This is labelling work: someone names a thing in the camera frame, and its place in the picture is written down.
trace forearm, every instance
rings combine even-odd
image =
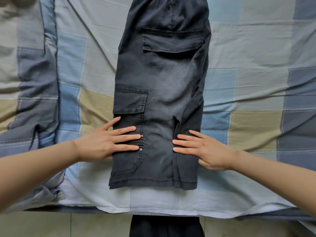
[[[0,212],[27,195],[41,183],[76,163],[73,142],[0,159]]]
[[[255,180],[316,217],[316,171],[240,151],[231,170]]]

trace person's right arm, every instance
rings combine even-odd
[[[199,163],[211,170],[233,170],[255,180],[284,199],[316,217],[316,171],[268,160],[232,149],[196,131],[197,137],[178,135],[174,151],[196,155]]]

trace cargo pocket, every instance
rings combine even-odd
[[[147,95],[148,91],[145,90],[115,87],[113,115],[114,118],[120,116],[121,119],[113,126],[113,129],[136,126],[136,130],[128,134],[140,134],[141,138],[122,143],[139,146],[137,151],[113,153],[111,175],[132,173],[143,161],[145,104]]]
[[[204,44],[203,30],[163,31],[143,27],[143,50],[180,53],[197,50]]]

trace cargo pocket flap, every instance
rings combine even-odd
[[[163,31],[143,27],[143,50],[179,53],[200,48],[203,30]]]
[[[148,91],[115,87],[113,114],[143,113]]]

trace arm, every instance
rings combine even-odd
[[[199,163],[211,170],[234,170],[255,180],[306,213],[316,217],[316,171],[268,160],[229,148],[219,141],[196,131],[197,137],[179,135],[173,140],[174,151],[196,155]]]
[[[108,129],[120,117],[76,140],[0,159],[0,212],[27,195],[54,174],[79,161],[97,161],[115,151],[137,150],[138,146],[116,144],[139,139],[140,135],[121,135],[134,131],[126,127]]]

